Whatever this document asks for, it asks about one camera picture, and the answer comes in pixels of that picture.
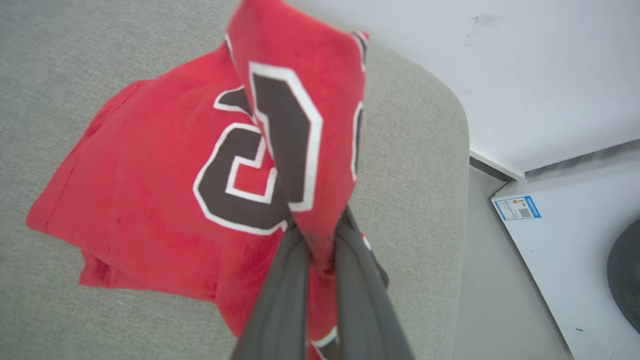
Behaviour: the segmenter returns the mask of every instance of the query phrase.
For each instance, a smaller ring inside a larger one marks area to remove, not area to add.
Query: printed number
[[[360,151],[360,127],[362,126],[362,101],[358,103],[353,115],[353,146],[351,148],[351,175],[356,181],[358,174],[358,153]]]
[[[313,208],[323,120],[293,70],[251,62],[250,81],[255,116],[242,86],[221,93],[214,107],[245,113],[254,124],[260,121],[266,144],[258,127],[229,125],[200,169],[193,192],[209,220],[267,235],[285,229],[289,210]],[[269,171],[265,193],[237,189],[240,166],[260,168],[266,146],[279,165]],[[278,171],[286,182],[280,183]]]
[[[240,165],[260,168],[265,148],[256,126],[233,123],[222,132],[193,185],[198,203],[209,220],[257,235],[273,234],[286,227],[289,209],[282,192],[275,189],[276,168],[269,171],[264,194],[235,188]]]
[[[313,208],[323,120],[295,71],[249,63],[255,118],[263,124],[269,151],[291,211]]]
[[[358,45],[358,50],[360,50],[360,59],[362,61],[362,71],[365,70],[365,59],[367,58],[367,46],[369,45],[369,41],[367,37],[364,36],[363,33],[356,31],[351,33],[353,40],[355,40]]]

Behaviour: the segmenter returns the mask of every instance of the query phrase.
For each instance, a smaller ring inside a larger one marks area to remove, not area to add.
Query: gray floor
[[[503,185],[469,174],[467,247],[453,359],[573,359],[490,197]]]

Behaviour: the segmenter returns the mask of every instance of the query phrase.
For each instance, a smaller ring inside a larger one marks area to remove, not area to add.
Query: qr code
[[[532,218],[533,216],[531,215],[531,212],[529,211],[529,209],[518,209],[518,211],[520,212],[520,216],[524,217],[524,218]]]

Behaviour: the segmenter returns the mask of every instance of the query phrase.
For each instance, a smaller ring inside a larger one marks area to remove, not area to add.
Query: red fabric
[[[355,185],[354,121],[364,90],[364,50],[355,35],[279,0],[243,1],[227,39],[213,53],[135,82],[107,102],[33,204],[27,225],[83,250],[81,285],[210,301],[240,335],[283,231],[253,234],[210,220],[195,183],[230,125],[255,124],[263,138],[279,141],[255,115],[213,104],[244,86],[256,114],[250,64],[290,69],[322,118],[311,208],[292,212],[314,258],[308,336],[318,340],[336,324],[335,280],[326,270],[333,230]],[[268,119],[272,125],[276,120]],[[238,167],[235,188],[265,194],[274,167],[270,145],[278,144],[269,143],[259,168]],[[281,172],[290,165],[286,156],[275,157],[274,191],[291,203],[287,191],[295,184]]]

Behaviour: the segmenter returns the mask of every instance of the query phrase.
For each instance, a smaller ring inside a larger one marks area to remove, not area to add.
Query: black round object
[[[620,311],[640,334],[640,220],[629,225],[611,247],[607,278]]]

